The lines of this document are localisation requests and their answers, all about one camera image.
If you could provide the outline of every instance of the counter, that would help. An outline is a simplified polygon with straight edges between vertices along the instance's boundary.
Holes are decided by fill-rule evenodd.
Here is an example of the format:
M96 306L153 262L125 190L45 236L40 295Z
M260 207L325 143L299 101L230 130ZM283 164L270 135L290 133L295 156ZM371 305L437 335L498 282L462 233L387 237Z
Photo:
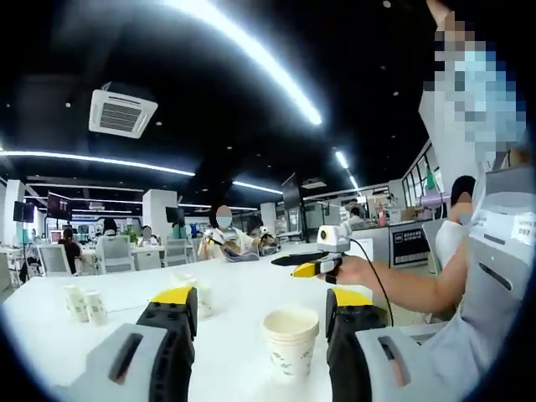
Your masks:
M426 220L405 221L384 227L363 228L352 232L352 238L373 239L374 260L390 261L393 268L409 268L428 261L430 247L422 230Z

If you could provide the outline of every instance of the apron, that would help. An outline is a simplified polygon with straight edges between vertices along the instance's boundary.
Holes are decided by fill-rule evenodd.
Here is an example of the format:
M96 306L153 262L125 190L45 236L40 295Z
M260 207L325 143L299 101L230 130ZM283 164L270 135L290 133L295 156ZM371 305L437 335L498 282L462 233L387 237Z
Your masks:
M475 187L468 228L466 293L455 316L423 345L435 374L459 398L496 359L532 273L533 169L489 172L483 183Z

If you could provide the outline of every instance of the light fixture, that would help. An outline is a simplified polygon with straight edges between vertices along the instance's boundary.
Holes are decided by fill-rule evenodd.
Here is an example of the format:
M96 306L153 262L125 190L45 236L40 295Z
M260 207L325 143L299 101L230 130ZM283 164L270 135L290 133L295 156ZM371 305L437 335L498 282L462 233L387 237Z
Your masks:
M271 188L266 188L266 187L261 187L261 186L255 186L254 184L248 184L248 183L244 183L244 182L233 182L233 184L236 185L236 186L253 188L254 190L266 191L267 193L283 195L282 191L272 190Z
M235 42L286 92L287 96L314 126L322 123L318 110L274 57L256 39L250 37L212 3L207 0L165 0L165 3L178 8L190 17L203 21Z
M104 186L82 186L81 184L53 184L53 183L29 183L31 187L57 187L57 188L94 188L95 190L120 190L133 193L145 193L145 190L140 188L119 188L119 187L104 187Z
M102 209L100 211L95 209L72 209L73 212L83 212L84 214L131 214L132 211L112 211L110 209Z
M356 190L359 190L358 183L355 181L355 178L353 178L353 176L350 176L350 182L352 182L352 185Z
M86 161L86 162L98 162L107 163L110 165L128 166L131 168L141 168L156 170L159 172L173 173L182 176L195 176L195 173L186 172L183 170L171 169L170 167L160 167L149 165L147 163L121 161L118 159L109 159L107 157L87 157L85 155L71 155L68 153L56 153L56 152L40 152L40 151L2 151L0 156L3 157L53 157L56 159L70 159L74 161Z
M338 159L338 162L341 164L343 169L348 169L348 163L346 162L346 158L344 157L343 153L340 151L335 152L335 156Z

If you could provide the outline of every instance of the sign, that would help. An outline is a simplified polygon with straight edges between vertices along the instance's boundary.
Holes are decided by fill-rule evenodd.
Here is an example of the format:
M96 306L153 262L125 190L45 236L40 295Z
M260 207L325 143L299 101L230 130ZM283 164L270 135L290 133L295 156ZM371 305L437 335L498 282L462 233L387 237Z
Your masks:
M391 232L393 236L393 264L403 265L427 261L430 248L421 228Z

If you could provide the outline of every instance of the desk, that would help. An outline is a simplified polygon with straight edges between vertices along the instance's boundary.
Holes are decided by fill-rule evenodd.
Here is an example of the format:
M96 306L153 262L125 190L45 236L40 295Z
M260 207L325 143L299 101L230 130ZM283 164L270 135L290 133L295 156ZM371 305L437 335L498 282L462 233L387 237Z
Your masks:
M289 245L282 252L316 249L315 244ZM198 323L190 402L217 401L222 395L234 402L327 402L332 391L323 334L326 290L333 285L315 278L291 277L293 267L270 263L278 256L281 253L240 263L206 260L105 276L32 278L3 303L6 328L44 384L68 385L84 371L90 350L122 323L136 322L148 300L170 288L171 272L189 273L212 285L214 306L213 316ZM104 327L94 327L71 321L64 309L66 284L99 291L109 322ZM345 288L371 297L371 291L363 286ZM261 325L266 314L288 305L316 311L320 334L309 380L283 389L270 381L270 357Z

